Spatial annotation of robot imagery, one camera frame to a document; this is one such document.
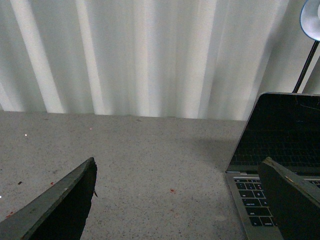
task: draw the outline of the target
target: silver laptop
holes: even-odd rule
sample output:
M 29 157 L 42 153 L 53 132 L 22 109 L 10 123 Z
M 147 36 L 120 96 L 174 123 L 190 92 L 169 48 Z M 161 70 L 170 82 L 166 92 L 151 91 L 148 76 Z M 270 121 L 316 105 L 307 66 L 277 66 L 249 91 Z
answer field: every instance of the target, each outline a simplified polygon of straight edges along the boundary
M 258 176 L 266 157 L 320 188 L 320 95 L 266 92 L 255 102 L 225 171 L 249 240 L 283 239 Z

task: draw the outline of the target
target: black screen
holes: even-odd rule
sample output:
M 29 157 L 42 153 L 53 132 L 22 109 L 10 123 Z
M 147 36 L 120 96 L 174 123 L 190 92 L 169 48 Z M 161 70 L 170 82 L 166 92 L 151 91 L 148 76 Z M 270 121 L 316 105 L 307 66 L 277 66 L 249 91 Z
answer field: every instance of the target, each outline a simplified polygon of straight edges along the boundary
M 229 168 L 256 172 L 266 157 L 295 172 L 319 170 L 320 96 L 263 93 L 259 97 Z

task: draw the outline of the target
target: laptop keyboard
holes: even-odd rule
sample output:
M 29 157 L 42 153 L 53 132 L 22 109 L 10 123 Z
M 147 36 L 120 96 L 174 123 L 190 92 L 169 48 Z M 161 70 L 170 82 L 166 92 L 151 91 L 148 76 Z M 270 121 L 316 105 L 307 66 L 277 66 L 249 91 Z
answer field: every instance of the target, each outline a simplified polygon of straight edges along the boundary
M 239 190 L 245 210 L 254 227 L 276 227 L 277 221 L 269 210 L 268 200 L 259 178 L 235 178 L 235 184 Z M 320 180 L 310 180 L 320 188 Z

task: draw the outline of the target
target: lamp shade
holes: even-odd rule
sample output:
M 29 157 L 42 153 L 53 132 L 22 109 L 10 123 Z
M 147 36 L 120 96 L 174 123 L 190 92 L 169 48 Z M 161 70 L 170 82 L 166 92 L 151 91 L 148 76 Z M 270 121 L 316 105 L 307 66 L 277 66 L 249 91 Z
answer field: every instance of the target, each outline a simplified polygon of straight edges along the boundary
M 309 38 L 320 41 L 320 0 L 307 0 L 304 3 L 300 25 Z

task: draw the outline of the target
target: white curtain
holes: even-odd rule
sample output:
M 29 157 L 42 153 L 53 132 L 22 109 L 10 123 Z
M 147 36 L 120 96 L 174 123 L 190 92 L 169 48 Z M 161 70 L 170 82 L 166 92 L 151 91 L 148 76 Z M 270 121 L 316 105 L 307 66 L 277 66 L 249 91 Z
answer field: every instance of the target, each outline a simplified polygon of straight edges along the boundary
M 304 0 L 0 0 L 0 109 L 247 119 L 292 92 Z M 300 92 L 320 93 L 319 51 Z

